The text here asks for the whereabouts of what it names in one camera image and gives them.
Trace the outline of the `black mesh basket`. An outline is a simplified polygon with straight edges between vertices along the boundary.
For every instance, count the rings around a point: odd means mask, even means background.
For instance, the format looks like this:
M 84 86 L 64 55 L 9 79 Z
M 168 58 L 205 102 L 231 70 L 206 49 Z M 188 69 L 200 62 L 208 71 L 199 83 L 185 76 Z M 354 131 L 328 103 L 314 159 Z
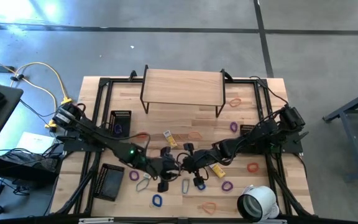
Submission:
M 109 120 L 109 130 L 113 137 L 115 138 L 129 137 L 130 129 L 131 129 L 131 116 L 132 116 L 132 111 L 130 110 L 111 111 L 110 120 Z M 114 133 L 115 124 L 120 124 L 122 126 L 121 134 Z
M 249 125 L 249 124 L 241 124 L 240 125 L 240 135 L 244 136 L 244 135 L 249 135 L 249 133 L 252 132 L 252 130 L 255 128 L 254 125 Z

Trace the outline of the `black mesh flat tray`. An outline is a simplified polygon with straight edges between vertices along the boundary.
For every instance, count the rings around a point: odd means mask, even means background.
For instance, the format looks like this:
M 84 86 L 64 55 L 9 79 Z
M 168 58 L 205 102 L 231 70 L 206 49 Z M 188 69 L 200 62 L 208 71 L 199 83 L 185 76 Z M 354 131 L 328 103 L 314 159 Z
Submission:
M 99 172 L 93 197 L 114 202 L 124 177 L 125 168 L 104 163 Z

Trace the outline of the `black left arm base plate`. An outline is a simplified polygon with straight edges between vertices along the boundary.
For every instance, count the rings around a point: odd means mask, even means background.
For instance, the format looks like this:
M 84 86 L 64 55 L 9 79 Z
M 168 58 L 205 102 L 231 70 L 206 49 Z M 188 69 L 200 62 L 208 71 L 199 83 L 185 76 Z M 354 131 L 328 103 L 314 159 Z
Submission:
M 104 149 L 91 144 L 76 136 L 57 136 L 57 140 L 64 144 L 63 150 L 67 152 L 102 152 Z

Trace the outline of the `grey rubber band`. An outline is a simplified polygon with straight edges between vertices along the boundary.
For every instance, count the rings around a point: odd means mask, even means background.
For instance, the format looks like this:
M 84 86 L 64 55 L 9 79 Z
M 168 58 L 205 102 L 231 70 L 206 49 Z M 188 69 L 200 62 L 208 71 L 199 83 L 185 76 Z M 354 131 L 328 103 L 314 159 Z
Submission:
M 141 181 L 139 181 L 136 184 L 135 190 L 137 192 L 141 192 L 141 191 L 145 190 L 149 186 L 149 183 L 150 183 L 150 179 L 143 178 Z

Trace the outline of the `black side table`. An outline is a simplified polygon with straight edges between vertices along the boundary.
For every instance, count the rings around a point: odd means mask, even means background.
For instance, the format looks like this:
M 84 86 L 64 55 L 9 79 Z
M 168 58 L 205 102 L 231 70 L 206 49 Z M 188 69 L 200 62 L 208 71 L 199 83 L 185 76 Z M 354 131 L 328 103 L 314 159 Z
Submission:
M 23 92 L 21 89 L 0 85 L 0 93 L 5 96 L 6 101 L 0 109 L 0 132 L 19 104 Z M 0 160 L 0 177 L 14 177 L 50 184 L 55 181 L 57 175 L 54 172 Z

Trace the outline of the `white cylinder with dark lens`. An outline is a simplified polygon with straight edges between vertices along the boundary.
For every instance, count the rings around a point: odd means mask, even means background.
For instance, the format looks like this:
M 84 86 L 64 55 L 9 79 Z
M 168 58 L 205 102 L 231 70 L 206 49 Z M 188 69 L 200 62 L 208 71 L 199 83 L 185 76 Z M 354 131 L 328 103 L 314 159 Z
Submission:
M 267 186 L 249 185 L 237 199 L 241 217 L 250 222 L 275 219 L 280 214 L 274 191 Z

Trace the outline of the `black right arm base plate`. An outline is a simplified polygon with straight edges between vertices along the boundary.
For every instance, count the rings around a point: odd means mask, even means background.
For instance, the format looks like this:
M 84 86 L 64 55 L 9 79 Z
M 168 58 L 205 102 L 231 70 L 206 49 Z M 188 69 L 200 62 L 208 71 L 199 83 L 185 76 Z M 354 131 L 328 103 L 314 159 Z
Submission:
M 268 152 L 271 153 L 288 153 L 288 154 L 298 154 L 299 156 L 303 155 L 303 148 L 301 144 L 301 140 L 308 134 L 309 132 L 303 133 L 293 133 L 287 136 L 286 140 L 281 144 L 270 144 L 267 149 Z

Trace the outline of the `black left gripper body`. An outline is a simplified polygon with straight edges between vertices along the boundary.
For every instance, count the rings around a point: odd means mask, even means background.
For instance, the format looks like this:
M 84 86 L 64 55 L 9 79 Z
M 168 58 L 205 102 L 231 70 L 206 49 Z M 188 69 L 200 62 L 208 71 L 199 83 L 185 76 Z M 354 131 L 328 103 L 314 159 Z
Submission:
M 171 157 L 151 158 L 150 175 L 164 181 L 173 181 L 179 177 L 179 163 Z

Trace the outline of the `dark grey bag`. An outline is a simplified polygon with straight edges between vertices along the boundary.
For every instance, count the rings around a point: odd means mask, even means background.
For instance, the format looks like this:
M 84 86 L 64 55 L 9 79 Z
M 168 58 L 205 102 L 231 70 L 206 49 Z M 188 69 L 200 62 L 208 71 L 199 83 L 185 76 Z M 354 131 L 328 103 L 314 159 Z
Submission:
M 0 159 L 16 164 L 22 164 L 29 167 L 55 172 L 60 160 L 60 155 L 42 156 L 39 154 L 30 154 L 22 151 L 11 151 L 1 155 Z

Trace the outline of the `silver metal bracket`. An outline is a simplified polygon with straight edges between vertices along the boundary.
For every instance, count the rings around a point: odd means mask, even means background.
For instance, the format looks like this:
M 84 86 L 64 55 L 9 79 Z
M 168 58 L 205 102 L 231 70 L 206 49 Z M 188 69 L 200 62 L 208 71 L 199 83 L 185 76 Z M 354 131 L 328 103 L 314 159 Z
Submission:
M 112 224 L 114 223 L 113 217 L 92 217 L 81 218 L 78 220 L 78 224 Z

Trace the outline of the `black metal table frame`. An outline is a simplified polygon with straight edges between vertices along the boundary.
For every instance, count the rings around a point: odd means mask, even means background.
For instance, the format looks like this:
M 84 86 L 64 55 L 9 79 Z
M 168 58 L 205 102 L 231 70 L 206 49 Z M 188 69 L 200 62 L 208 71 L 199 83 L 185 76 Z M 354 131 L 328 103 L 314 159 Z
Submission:
M 177 143 L 192 142 L 197 149 L 209 148 L 212 143 L 232 138 L 234 133 L 229 125 L 232 121 L 239 124 L 254 124 L 267 113 L 280 109 L 286 100 L 287 93 L 281 78 L 233 78 L 226 81 L 226 98 L 240 98 L 241 105 L 225 105 L 221 114 L 216 117 L 211 106 L 152 104 L 145 113 L 140 101 L 142 80 L 134 78 L 84 77 L 80 90 L 80 100 L 86 107 L 89 117 L 98 121 L 108 121 L 111 110 L 132 111 L 131 134 L 149 133 L 147 154 L 159 155 L 161 148 L 167 145 L 163 136 L 170 130 Z M 202 135 L 200 140 L 189 140 L 188 133 L 197 131 Z M 180 141 L 176 134 L 186 137 Z M 247 171 L 247 164 L 257 162 L 259 170 Z M 198 190 L 191 186 L 187 194 L 181 192 L 181 180 L 171 182 L 169 190 L 162 194 L 161 207 L 152 205 L 152 197 L 157 193 L 156 181 L 141 191 L 135 190 L 140 181 L 132 181 L 128 176 L 122 180 L 117 199 L 114 202 L 96 198 L 93 200 L 92 217 L 113 217 L 116 222 L 137 222 L 149 219 L 158 222 L 176 222 L 187 218 L 191 222 L 200 220 L 213 222 L 218 219 L 240 219 L 236 201 L 242 189 L 248 185 L 268 185 L 269 178 L 265 157 L 260 155 L 239 155 L 232 164 L 225 168 L 226 180 L 234 184 L 231 191 L 221 190 L 222 179 L 209 169 L 202 171 L 209 175 L 206 188 Z M 198 208 L 203 202 L 215 202 L 216 212 L 213 215 Z

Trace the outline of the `wooden shelf riser black legs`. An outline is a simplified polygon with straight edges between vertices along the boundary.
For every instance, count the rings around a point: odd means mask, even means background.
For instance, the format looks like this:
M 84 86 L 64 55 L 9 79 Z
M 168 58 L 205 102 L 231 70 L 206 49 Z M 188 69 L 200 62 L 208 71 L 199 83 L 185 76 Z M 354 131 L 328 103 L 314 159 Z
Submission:
M 213 106 L 215 116 L 226 104 L 226 80 L 231 76 L 218 72 L 144 68 L 140 101 L 145 113 L 151 103 L 169 105 Z

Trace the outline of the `white flat box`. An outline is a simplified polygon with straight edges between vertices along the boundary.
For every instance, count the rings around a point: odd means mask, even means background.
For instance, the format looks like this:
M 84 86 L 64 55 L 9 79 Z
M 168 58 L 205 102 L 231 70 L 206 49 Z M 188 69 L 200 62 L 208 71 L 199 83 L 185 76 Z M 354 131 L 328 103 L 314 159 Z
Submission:
M 26 149 L 36 154 L 44 153 L 55 142 L 55 138 L 40 134 L 23 132 L 16 148 Z

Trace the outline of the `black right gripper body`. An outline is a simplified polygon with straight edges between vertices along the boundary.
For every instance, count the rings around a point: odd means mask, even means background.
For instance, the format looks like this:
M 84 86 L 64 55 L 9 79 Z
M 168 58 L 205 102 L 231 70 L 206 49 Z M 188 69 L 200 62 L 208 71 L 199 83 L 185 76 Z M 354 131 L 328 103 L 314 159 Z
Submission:
M 189 173 L 197 172 L 199 169 L 209 166 L 213 163 L 211 149 L 202 149 L 197 151 L 188 151 L 189 156 L 183 159 L 183 169 Z

